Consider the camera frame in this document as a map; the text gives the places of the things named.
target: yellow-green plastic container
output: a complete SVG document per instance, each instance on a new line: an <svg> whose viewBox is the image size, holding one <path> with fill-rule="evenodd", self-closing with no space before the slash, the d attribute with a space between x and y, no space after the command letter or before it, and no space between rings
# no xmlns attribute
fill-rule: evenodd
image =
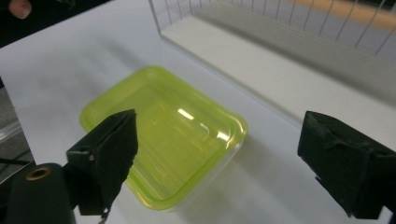
<svg viewBox="0 0 396 224"><path fill-rule="evenodd" d="M247 134L241 117L159 66L135 72L91 101L80 122L89 132L131 108L137 113L139 149L126 183L154 210L171 209L198 184L201 189Z"/></svg>

